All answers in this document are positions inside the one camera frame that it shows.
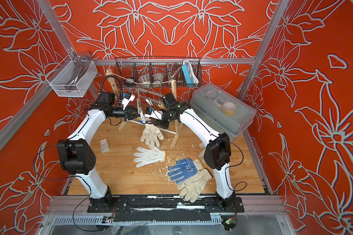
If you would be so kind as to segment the grey clip hanger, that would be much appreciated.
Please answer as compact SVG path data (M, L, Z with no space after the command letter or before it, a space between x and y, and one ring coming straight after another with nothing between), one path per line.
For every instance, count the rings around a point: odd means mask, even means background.
M137 93L137 106L141 113L141 118L144 123L154 123L154 118L145 117L147 107L152 107L157 111L166 112L166 105L161 100L161 94L157 94L142 88L136 89Z

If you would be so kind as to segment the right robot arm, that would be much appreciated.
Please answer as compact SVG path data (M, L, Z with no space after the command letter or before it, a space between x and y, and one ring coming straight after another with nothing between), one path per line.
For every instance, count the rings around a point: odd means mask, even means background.
M215 179L217 203L227 211L235 205L237 192L228 171L233 142L226 133L221 134L208 126L185 101L177 101L172 93L165 95L162 102L166 109L157 115L155 125L168 128L171 121L177 120L187 126L201 140L205 149L203 159L213 170L210 173L198 159L186 158L168 168L169 179L177 185L180 197L191 203L197 201L208 181Z

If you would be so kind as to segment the white cotton glove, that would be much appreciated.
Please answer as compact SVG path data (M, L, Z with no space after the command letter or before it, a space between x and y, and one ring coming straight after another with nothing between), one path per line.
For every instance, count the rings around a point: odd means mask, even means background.
M153 148L160 147L159 141L161 140L164 140L164 136L160 129L153 124L146 123L140 141L144 142L148 147Z
M137 168L166 160L166 151L162 151L156 146L150 149L138 147L137 152L133 155L135 157L133 161L136 163Z

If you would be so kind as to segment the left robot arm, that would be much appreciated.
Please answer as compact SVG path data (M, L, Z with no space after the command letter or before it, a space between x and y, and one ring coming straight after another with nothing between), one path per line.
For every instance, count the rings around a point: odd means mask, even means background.
M100 92L97 100L87 108L87 116L77 130L57 145L62 170L78 178L89 193L90 207L94 212L107 211L114 206L112 194L98 175L96 156L90 147L91 141L108 118L123 121L140 117L136 108L129 105L135 95L126 93L119 96L111 92Z

